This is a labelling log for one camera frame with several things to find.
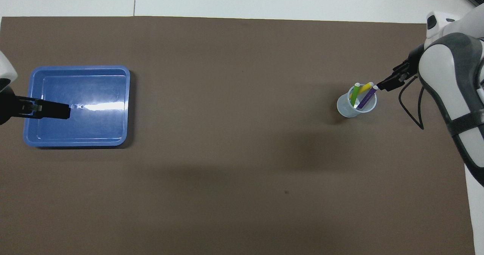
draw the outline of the tray rim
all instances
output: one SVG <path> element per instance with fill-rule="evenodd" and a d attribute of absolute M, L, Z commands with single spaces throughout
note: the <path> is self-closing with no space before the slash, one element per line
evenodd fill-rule
<path fill-rule="evenodd" d="M 33 96 L 33 81 L 35 80 L 35 76 L 44 70 L 53 70 L 53 71 L 66 71 L 66 70 L 112 70 L 112 69 L 120 69 L 124 72 L 124 76 L 126 76 L 126 94 L 124 96 L 124 102 L 127 105 L 127 108 L 124 109 L 123 114 L 123 135 L 121 139 L 116 141 L 32 141 L 28 138 L 28 127 L 30 120 L 36 119 L 29 119 L 26 118 L 24 120 L 24 133 L 23 139 L 24 142 L 29 146 L 40 147 L 40 148 L 61 148 L 61 147 L 80 147 L 80 146 L 118 146 L 124 143 L 127 137 L 128 132 L 128 109 L 129 109 L 129 88 L 131 82 L 131 73 L 127 67 L 123 65 L 87 65 L 87 66 L 41 66 L 36 67 L 30 76 L 29 79 L 29 92 L 28 97 Z"/>

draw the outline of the marker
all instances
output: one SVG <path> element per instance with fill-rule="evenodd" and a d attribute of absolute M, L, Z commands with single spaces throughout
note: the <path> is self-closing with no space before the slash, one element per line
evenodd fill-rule
<path fill-rule="evenodd" d="M 375 85 L 375 84 L 374 84 L 373 82 L 368 82 L 368 83 L 366 83 L 366 85 L 365 85 L 365 86 L 362 86 L 362 87 L 361 87 L 361 89 L 360 89 L 360 91 L 358 91 L 358 95 L 360 95 L 361 93 L 363 93 L 363 92 L 365 92 L 365 91 L 367 91 L 367 90 L 371 89 L 371 87 L 373 87 L 374 85 Z"/>
<path fill-rule="evenodd" d="M 364 96 L 363 100 L 361 100 L 360 104 L 358 105 L 358 109 L 362 109 L 368 101 L 372 98 L 372 96 L 375 94 L 375 92 L 378 90 L 378 86 L 373 86 L 370 91 Z"/>
<path fill-rule="evenodd" d="M 353 93 L 351 94 L 351 98 L 349 100 L 349 103 L 354 106 L 356 102 L 356 96 L 358 96 L 358 91 L 360 91 L 360 83 L 355 83 L 355 86 L 353 87 Z"/>

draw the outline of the green marker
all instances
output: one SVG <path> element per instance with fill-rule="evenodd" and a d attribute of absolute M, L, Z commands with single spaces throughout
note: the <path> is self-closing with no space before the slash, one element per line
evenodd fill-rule
<path fill-rule="evenodd" d="M 353 87 L 353 92 L 351 93 L 351 99 L 349 100 L 349 103 L 351 104 L 352 107 L 355 106 L 356 96 L 358 96 L 358 91 L 360 91 L 360 83 L 355 83 L 355 86 Z"/>

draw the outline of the yellow marker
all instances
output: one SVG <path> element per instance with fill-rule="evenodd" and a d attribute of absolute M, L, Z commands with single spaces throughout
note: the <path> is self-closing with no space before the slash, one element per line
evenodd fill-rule
<path fill-rule="evenodd" d="M 367 91 L 367 90 L 371 89 L 371 88 L 373 87 L 373 85 L 374 85 L 374 83 L 373 83 L 373 82 L 368 82 L 368 84 L 366 84 L 365 86 L 362 86 L 362 87 L 360 88 L 360 91 L 358 91 L 357 96 L 358 96 L 358 95 L 360 95 L 361 93 L 363 93 L 363 92 L 365 92 L 365 91 Z"/>

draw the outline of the purple marker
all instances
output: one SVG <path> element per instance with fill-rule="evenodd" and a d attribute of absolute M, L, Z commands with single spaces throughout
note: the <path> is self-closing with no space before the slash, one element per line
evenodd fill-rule
<path fill-rule="evenodd" d="M 370 91 L 368 91 L 368 93 L 364 96 L 363 100 L 360 101 L 360 104 L 356 108 L 362 109 L 366 105 L 366 103 L 368 103 L 368 101 L 370 101 L 370 99 L 375 94 L 377 89 L 378 89 L 378 86 L 373 86 L 370 89 Z"/>

